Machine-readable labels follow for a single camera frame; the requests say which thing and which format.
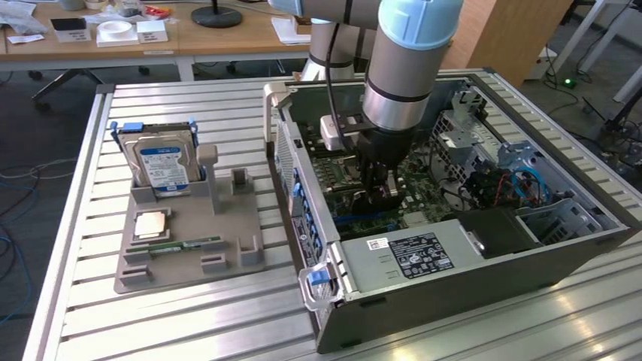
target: power supply label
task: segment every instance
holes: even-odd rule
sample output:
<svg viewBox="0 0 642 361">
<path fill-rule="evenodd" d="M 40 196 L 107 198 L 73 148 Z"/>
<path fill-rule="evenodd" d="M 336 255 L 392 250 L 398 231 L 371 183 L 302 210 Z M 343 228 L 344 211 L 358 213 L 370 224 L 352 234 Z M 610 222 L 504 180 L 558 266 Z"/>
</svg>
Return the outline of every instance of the power supply label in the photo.
<svg viewBox="0 0 642 361">
<path fill-rule="evenodd" d="M 416 278 L 454 268 L 434 233 L 388 242 L 406 278 Z"/>
</svg>

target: vent grille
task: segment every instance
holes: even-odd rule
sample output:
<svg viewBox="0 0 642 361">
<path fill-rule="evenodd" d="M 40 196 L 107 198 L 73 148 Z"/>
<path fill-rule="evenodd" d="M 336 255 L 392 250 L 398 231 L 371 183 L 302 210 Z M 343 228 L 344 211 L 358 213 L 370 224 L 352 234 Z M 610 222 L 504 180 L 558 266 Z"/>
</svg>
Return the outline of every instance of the vent grille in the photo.
<svg viewBox="0 0 642 361">
<path fill-rule="evenodd" d="M 283 131 L 283 126 L 279 124 L 276 130 L 276 166 L 280 172 L 280 180 L 286 187 L 286 194 L 290 194 L 292 189 L 292 153 L 290 151 L 288 142 Z"/>
</svg>

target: aluminum table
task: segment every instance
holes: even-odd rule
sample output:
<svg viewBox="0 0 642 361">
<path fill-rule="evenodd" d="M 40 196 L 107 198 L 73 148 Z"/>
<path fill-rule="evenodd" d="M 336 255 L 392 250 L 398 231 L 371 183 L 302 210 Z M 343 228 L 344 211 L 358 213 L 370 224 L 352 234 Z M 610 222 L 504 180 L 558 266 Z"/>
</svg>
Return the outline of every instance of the aluminum table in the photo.
<svg viewBox="0 0 642 361">
<path fill-rule="evenodd" d="M 641 194 L 499 76 L 478 75 L 642 219 Z M 288 78 L 123 85 L 96 95 L 24 359 L 642 359 L 639 237 L 554 287 L 339 353 L 315 353 L 264 157 L 262 89 L 279 80 Z M 487 110 L 498 132 L 519 140 L 500 112 Z M 256 179 L 268 269 L 120 295 L 113 276 L 131 172 L 107 126 L 189 117 L 200 142 L 217 144 L 216 173 L 244 166 Z"/>
</svg>

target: hard drive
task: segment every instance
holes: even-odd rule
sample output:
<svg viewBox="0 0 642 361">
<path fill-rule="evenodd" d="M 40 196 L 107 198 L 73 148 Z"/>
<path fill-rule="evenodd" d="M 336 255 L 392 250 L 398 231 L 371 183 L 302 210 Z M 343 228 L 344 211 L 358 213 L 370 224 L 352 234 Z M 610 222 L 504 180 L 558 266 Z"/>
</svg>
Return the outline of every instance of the hard drive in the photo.
<svg viewBox="0 0 642 361">
<path fill-rule="evenodd" d="M 152 187 L 159 197 L 188 193 L 189 182 L 199 181 L 196 162 L 196 124 L 117 123 L 111 136 L 119 143 L 137 187 Z"/>
</svg>

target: blue hard drive label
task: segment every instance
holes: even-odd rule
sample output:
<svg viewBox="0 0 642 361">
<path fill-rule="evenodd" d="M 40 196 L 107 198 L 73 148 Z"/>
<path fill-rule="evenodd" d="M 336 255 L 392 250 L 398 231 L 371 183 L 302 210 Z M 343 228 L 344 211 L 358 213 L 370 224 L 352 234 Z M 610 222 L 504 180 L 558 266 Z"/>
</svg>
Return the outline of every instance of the blue hard drive label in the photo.
<svg viewBox="0 0 642 361">
<path fill-rule="evenodd" d="M 151 186 L 164 192 L 184 190 L 188 187 L 188 173 L 180 164 L 183 154 L 179 147 L 145 148 L 140 159 L 147 171 Z"/>
</svg>

